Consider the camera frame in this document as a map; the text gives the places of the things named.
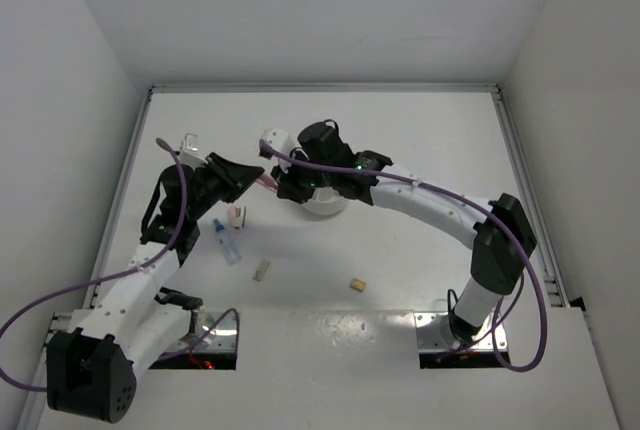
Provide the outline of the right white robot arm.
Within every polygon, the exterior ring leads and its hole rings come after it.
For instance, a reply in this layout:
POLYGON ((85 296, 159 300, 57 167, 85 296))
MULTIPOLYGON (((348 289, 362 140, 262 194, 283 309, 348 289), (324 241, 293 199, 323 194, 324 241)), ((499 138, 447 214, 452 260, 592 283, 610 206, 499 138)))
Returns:
POLYGON ((471 276, 444 319, 448 344, 470 344, 499 300, 511 294, 537 247, 521 202, 510 194, 473 199, 426 184, 372 150, 354 151, 332 120, 315 122, 296 138, 263 133, 260 154, 276 157, 277 195, 306 204, 321 189, 346 200, 397 211, 453 237, 471 252, 471 276))

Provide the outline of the pink highlighter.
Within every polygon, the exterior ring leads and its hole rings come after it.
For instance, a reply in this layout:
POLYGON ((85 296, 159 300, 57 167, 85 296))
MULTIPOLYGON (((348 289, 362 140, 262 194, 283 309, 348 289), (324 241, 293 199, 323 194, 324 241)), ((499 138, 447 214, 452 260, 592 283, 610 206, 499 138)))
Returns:
POLYGON ((257 183, 263 186, 264 188, 268 189, 269 191, 272 191, 273 193, 276 193, 278 191, 277 182, 267 174, 262 174, 257 179, 257 183))

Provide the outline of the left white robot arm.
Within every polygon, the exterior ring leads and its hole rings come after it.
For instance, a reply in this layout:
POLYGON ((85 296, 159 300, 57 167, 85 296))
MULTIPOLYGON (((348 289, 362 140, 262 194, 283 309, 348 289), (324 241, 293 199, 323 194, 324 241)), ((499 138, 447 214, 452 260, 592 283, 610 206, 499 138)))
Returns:
POLYGON ((166 289, 200 236, 199 219, 216 203, 233 203, 263 174, 260 166, 175 153, 159 175, 124 276, 74 326, 46 346, 47 405, 117 423, 144 373, 195 328, 199 298, 166 289))

